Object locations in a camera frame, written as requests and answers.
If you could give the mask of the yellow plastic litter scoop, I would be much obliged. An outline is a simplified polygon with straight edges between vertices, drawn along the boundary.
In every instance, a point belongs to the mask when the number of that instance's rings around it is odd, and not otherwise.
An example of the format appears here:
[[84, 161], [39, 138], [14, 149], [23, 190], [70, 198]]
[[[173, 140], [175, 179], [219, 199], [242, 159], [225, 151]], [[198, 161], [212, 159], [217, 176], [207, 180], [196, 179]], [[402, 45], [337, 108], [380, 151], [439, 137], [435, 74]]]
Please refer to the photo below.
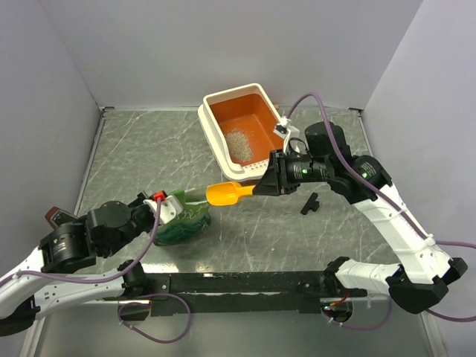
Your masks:
[[239, 182], [227, 181], [208, 186], [206, 199], [216, 207], [236, 205], [240, 200], [253, 195], [254, 185], [243, 186]]

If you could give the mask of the green cat litter bag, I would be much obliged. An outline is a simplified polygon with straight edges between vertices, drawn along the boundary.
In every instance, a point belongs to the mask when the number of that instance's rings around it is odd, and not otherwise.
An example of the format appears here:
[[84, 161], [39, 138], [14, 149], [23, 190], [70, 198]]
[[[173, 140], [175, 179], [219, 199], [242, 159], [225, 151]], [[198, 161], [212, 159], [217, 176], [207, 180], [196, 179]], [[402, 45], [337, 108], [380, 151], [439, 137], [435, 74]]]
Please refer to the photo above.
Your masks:
[[206, 199], [204, 188], [175, 189], [167, 194], [166, 201], [162, 202], [163, 207], [167, 202], [180, 204], [181, 210], [176, 208], [176, 214], [170, 222], [160, 223], [154, 240], [155, 245], [178, 245], [187, 242], [211, 225], [210, 204]]

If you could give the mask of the black bag clip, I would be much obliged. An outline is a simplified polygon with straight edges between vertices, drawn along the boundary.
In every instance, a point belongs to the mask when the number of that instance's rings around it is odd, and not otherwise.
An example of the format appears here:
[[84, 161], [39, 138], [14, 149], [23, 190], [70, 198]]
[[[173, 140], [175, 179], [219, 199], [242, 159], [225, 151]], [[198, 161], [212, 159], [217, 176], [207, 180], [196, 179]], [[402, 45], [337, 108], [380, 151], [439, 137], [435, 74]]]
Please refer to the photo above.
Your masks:
[[300, 213], [302, 215], [307, 215], [308, 212], [316, 212], [320, 207], [320, 202], [318, 201], [318, 194], [312, 193], [307, 199], [304, 206], [301, 208]]

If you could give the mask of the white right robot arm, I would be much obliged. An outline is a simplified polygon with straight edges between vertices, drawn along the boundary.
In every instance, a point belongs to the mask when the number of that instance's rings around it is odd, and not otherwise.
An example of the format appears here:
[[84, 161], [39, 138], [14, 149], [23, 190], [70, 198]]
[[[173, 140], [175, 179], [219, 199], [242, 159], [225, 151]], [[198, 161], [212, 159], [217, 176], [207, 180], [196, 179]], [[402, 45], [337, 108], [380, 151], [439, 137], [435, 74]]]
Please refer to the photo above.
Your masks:
[[449, 285], [466, 272], [466, 262], [450, 257], [415, 222], [374, 157], [351, 154], [340, 126], [314, 123], [305, 136], [303, 153], [290, 147], [271, 151], [267, 170], [252, 193], [281, 196], [302, 183], [325, 182], [373, 224], [399, 259], [395, 264], [372, 264], [339, 257], [324, 271], [327, 292], [337, 297], [348, 289], [386, 294], [413, 314], [438, 304]]

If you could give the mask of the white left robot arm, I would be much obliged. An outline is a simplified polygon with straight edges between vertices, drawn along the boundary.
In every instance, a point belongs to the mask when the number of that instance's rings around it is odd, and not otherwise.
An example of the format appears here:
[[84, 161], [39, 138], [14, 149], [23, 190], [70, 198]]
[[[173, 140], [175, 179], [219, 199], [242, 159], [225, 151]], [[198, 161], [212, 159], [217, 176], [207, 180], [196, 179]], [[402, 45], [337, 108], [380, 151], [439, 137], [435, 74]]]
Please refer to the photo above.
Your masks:
[[110, 201], [58, 225], [1, 277], [1, 336], [23, 332], [68, 305], [143, 296], [147, 280], [138, 258], [99, 275], [81, 277], [77, 271], [94, 266], [97, 257], [114, 255], [143, 232], [154, 239], [160, 214], [161, 202], [140, 193], [129, 204]]

